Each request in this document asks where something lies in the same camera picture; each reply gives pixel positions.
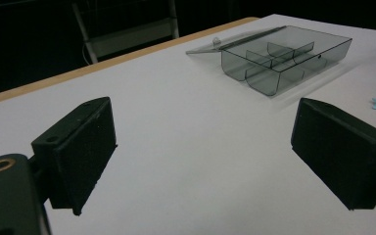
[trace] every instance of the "table surface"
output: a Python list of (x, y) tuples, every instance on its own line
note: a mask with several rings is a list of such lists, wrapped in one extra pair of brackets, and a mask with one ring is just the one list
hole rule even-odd
[[(337, 66), (271, 98), (226, 76), (218, 53), (185, 54), (285, 24), (352, 45)], [(32, 156), (32, 140), (76, 106), (112, 99), (118, 147), (81, 216), (45, 204), (53, 233), (376, 234), (376, 208), (347, 210), (290, 144), (302, 97), (376, 127), (376, 30), (271, 15), (192, 39), (0, 98), (0, 156)]]

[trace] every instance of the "transparent plastic organizer box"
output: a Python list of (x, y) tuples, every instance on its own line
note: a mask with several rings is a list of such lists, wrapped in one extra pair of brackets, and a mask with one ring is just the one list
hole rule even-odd
[(344, 59), (352, 39), (296, 26), (280, 26), (224, 39), (189, 54), (220, 52), (224, 72), (267, 96), (290, 88)]

